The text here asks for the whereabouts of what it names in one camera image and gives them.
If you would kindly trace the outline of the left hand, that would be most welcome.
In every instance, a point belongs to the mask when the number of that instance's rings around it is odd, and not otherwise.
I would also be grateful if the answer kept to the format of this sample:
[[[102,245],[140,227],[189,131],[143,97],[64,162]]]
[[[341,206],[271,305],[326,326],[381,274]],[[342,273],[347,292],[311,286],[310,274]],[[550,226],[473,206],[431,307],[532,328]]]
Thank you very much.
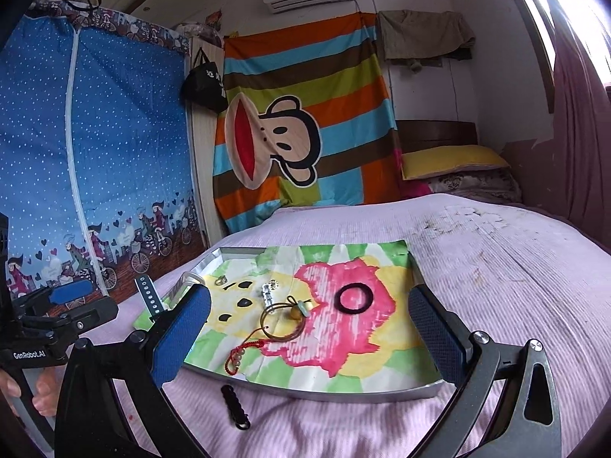
[[[1,391],[6,398],[20,398],[21,389],[16,381],[5,371],[1,371]],[[32,404],[46,418],[55,417],[60,392],[57,370],[45,368],[38,376],[33,390]]]

